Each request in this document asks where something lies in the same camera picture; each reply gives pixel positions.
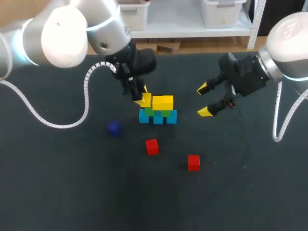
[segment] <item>green cube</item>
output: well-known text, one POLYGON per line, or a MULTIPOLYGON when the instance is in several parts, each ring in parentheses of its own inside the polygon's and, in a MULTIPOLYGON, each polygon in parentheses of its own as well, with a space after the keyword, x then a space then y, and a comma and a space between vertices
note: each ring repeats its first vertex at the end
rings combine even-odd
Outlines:
POLYGON ((170 110, 164 110, 160 112, 161 117, 171 117, 171 111, 170 110))
POLYGON ((154 116, 154 111, 151 107, 145 107, 144 112, 145 112, 146 116, 154 116))

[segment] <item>yellow cube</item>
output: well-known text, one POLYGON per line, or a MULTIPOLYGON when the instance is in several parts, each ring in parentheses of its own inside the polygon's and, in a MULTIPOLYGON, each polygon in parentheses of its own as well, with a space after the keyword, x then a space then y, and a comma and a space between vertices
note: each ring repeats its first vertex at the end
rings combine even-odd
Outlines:
POLYGON ((164 109, 164 97, 163 96, 153 96, 153 110, 161 111, 164 109))
POLYGON ((163 110, 173 110, 173 95, 164 95, 163 110))
POLYGON ((151 107, 151 102, 152 102, 152 94, 151 93, 142 93, 143 94, 143 99, 145 100, 144 102, 140 103, 141 107, 151 107))

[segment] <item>block tower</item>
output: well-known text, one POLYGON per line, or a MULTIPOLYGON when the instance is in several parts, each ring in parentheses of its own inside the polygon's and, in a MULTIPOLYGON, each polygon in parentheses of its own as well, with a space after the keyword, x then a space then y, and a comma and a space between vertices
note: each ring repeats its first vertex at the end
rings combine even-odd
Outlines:
POLYGON ((154 124, 163 124, 164 117, 167 118, 167 124, 177 123, 177 110, 173 109, 173 95, 153 96, 151 93, 143 94, 145 103, 140 106, 144 107, 139 111, 139 122, 150 123, 150 117, 153 117, 154 124))

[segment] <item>red cube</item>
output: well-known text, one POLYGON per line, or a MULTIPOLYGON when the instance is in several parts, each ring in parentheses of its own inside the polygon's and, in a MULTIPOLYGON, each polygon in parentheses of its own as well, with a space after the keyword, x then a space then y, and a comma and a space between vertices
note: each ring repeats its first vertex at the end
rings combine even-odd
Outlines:
POLYGON ((158 154, 158 143, 156 139, 146 141, 146 150, 148 155, 157 155, 158 154))
POLYGON ((200 171, 200 156, 188 155, 188 171, 200 171))

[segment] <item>blue cube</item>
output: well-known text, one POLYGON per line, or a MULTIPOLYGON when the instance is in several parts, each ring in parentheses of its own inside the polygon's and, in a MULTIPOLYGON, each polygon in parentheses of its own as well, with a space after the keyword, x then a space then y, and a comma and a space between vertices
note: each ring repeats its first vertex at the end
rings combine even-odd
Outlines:
POLYGON ((167 117, 167 124, 176 124, 177 123, 177 110, 172 110, 171 111, 171 116, 167 117))
POLYGON ((155 115, 153 116, 153 123, 154 124, 163 124, 164 118, 161 117, 160 111, 155 111, 155 115))
POLYGON ((145 114, 144 109, 139 111, 139 123, 148 124, 150 122, 150 117, 145 114))
POLYGON ((122 128, 121 124, 118 121, 112 121, 107 125, 107 130, 109 134, 111 134, 114 137, 117 137, 121 134, 122 128))

